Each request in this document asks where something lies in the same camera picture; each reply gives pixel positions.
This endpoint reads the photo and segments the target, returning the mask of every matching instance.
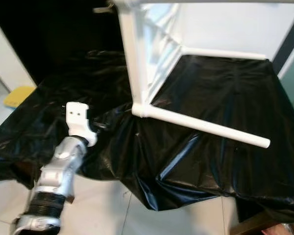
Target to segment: yellow object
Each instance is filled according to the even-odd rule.
[[[33,91],[34,87],[22,86],[14,89],[3,101],[4,105],[16,108],[18,107]]]

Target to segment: shiny black plastic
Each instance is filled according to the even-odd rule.
[[[156,211],[225,195],[294,222],[294,110],[270,61],[185,55],[152,102],[271,139],[263,149],[133,116],[123,54],[81,54],[46,78],[0,126],[0,180],[32,186],[33,172],[68,134],[68,101],[90,105],[98,133],[81,175],[120,180]]]

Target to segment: white panel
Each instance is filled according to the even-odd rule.
[[[183,45],[265,54],[272,59],[294,22],[294,4],[188,3]]]
[[[133,101],[150,103],[181,55],[179,4],[118,7]]]
[[[180,2],[288,2],[294,3],[294,0],[123,0],[131,3],[180,3]]]
[[[29,76],[15,51],[9,44],[0,28],[0,79],[10,90],[19,86],[33,86],[35,83]]]

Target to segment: white pvc pipe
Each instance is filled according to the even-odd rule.
[[[199,131],[208,132],[217,136],[249,143],[262,148],[268,148],[270,140],[252,135],[243,131],[238,131],[229,127],[214,124],[208,121],[200,120],[194,117],[189,117],[183,114],[178,114],[165,109],[156,108],[151,105],[133,104],[132,114],[141,118],[155,118],[177,125],[186,126]]]
[[[242,59],[252,59],[252,60],[266,59],[266,55],[257,54],[257,53],[229,51],[229,50],[201,49],[201,48],[192,48],[192,47],[183,47],[182,53],[184,55],[202,55],[202,56],[242,58]]]

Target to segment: dark background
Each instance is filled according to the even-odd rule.
[[[123,50],[118,15],[93,13],[105,0],[0,0],[0,27],[39,84],[75,52]]]

